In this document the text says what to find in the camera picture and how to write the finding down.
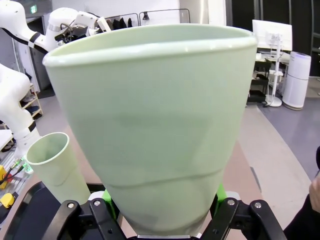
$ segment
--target large green cup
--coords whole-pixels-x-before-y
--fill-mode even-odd
[[[45,56],[86,158],[138,234],[197,234],[237,139],[256,49],[243,29],[177,24]]]

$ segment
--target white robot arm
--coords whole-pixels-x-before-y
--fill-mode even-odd
[[[0,64],[0,120],[10,128],[16,140],[16,158],[23,157],[40,138],[30,113],[19,105],[29,89],[30,81],[25,74]]]
[[[103,17],[91,13],[62,7],[54,10],[49,16],[46,34],[29,29],[26,22],[25,9],[21,3],[10,0],[0,0],[0,28],[18,42],[35,48],[42,53],[50,52],[58,46],[100,32],[110,31]],[[81,32],[81,36],[73,35],[73,31]]]

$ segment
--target person's hand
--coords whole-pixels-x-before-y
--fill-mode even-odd
[[[309,187],[309,195],[312,209],[320,213],[320,174],[312,181]]]

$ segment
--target white monitor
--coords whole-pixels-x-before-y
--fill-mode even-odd
[[[252,20],[253,33],[258,41],[258,48],[276,49],[277,37],[280,38],[280,49],[292,51],[292,26],[273,21]]]

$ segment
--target exit sign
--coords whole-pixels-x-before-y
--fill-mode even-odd
[[[30,7],[30,13],[35,14],[37,12],[37,5],[33,5]]]

